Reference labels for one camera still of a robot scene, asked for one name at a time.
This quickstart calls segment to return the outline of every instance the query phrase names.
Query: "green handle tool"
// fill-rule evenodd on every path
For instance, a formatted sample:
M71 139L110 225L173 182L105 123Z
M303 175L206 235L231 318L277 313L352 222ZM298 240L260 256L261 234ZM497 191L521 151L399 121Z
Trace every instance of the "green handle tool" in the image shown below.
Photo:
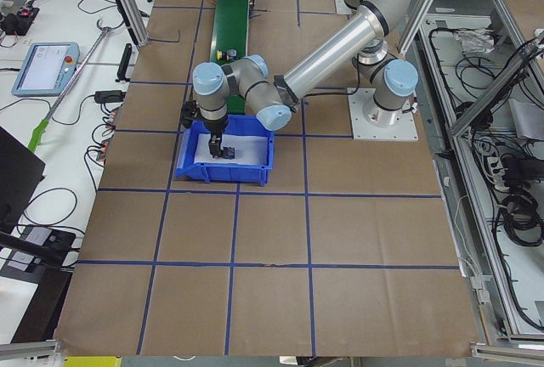
M102 27L100 26L100 20L96 22L96 26L100 29L100 36L97 38L96 42L94 42L93 46L88 50L87 55L85 56L85 59L83 59L82 63L77 67L76 72L74 72L74 75L71 77L71 79L66 84L66 87L62 90L59 97L56 101L54 101L53 106L49 109L49 112L47 115L40 121L37 127L34 128L32 131L32 137L31 141L28 144L28 150L30 152L35 152L37 146L42 141L42 135L45 133L45 128L48 127L49 121L53 117L54 112L59 108L60 103L65 98L65 96L70 92L71 88L74 86L74 84L77 81L77 78L79 78L80 73L82 72L83 67L87 64L89 59L91 58L91 55L93 55L94 50L99 46L100 42L106 37L110 31L113 29L111 27Z

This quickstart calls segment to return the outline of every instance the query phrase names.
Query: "gray robot arm segment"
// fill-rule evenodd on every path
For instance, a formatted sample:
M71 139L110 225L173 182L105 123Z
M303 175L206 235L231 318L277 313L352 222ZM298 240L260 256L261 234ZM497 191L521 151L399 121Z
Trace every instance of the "gray robot arm segment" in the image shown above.
M284 127L297 111L301 98L346 61L376 39L383 39L404 16L410 0L345 0L357 13L316 50L308 54L273 84L260 56L250 56L215 68L198 65L193 73L196 100L205 120L226 116L225 99L239 93L269 130Z

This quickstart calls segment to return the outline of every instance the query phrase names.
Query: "white paper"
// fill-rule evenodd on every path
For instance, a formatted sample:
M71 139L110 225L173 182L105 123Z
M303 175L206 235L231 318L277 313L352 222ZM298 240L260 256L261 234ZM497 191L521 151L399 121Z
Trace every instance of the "white paper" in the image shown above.
M263 136L223 135L221 147L235 148L234 159L213 158L207 142L208 133L198 135L198 145L195 151L195 163L219 163L266 166L268 160L268 138Z
M508 100L518 138L544 140L544 110L535 104Z

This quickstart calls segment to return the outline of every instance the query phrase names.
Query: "black power adapter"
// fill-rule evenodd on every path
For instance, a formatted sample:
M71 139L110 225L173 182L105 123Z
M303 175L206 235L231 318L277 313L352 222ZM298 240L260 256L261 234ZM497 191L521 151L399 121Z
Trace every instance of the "black power adapter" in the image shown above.
M16 14L10 13L0 19L0 29L8 36L26 36L39 11L40 8L32 6L20 8Z
M96 91L94 93L94 102L97 104L108 104L110 102L122 102L127 93L120 89L110 91Z

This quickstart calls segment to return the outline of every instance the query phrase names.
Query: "black monitor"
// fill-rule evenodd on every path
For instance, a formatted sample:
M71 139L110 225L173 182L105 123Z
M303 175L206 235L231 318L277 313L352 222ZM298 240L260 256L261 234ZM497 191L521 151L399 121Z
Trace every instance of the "black monitor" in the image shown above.
M0 127L0 231L10 234L42 180L45 163Z

